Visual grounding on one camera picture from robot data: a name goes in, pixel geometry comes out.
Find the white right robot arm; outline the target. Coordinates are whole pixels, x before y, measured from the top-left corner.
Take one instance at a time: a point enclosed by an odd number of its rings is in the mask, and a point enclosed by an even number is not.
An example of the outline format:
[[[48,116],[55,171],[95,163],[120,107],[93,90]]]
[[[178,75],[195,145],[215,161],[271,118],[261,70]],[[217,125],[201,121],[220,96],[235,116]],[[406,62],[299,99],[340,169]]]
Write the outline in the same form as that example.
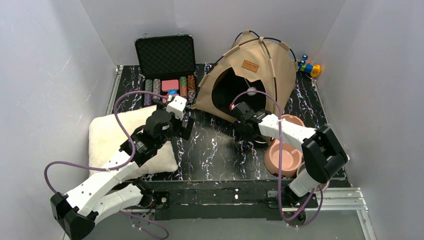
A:
[[[281,197],[294,206],[319,184],[328,182],[348,161],[333,130],[291,123],[267,111],[254,111],[244,101],[232,105],[234,126],[245,140],[258,136],[282,140],[302,153],[305,170],[284,188]]]

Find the tan fabric pet tent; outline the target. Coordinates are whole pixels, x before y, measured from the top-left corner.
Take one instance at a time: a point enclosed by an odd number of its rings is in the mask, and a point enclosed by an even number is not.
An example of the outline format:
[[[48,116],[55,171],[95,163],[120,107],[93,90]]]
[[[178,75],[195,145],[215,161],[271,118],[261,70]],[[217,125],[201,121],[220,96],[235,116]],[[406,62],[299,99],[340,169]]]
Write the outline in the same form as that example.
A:
[[[255,111],[278,115],[296,83],[298,63],[291,47],[252,30],[241,32],[230,50],[206,71],[192,109],[233,123],[231,104],[246,102]]]

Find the white fluffy cushion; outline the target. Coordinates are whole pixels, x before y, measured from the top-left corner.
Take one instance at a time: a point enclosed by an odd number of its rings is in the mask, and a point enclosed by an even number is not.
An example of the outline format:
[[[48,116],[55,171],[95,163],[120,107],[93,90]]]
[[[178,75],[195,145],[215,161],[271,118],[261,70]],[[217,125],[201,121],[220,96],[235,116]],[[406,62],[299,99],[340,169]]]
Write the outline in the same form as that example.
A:
[[[137,127],[146,123],[146,120],[156,110],[156,106],[140,108],[122,112],[118,118],[128,133],[133,133]],[[119,127],[113,114],[97,117],[89,125],[88,135],[88,165],[100,168],[106,164],[120,145],[128,138]],[[173,173],[178,169],[171,142],[164,144],[157,152],[157,155],[148,160],[143,166],[129,174],[124,180],[140,178],[144,175],[158,173]]]

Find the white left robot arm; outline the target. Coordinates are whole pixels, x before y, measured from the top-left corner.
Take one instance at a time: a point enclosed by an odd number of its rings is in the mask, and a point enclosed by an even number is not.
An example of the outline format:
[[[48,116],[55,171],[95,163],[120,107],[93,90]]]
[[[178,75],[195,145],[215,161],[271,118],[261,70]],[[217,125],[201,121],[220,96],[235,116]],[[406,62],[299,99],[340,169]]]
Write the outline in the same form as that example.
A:
[[[56,192],[50,198],[53,217],[71,240],[84,239],[100,221],[125,208],[149,205],[155,200],[155,191],[142,179],[110,191],[156,156],[173,137],[190,139],[195,120],[189,117],[184,123],[183,115],[181,110],[155,110],[146,124],[136,128],[131,139],[120,145],[103,171],[67,193]]]

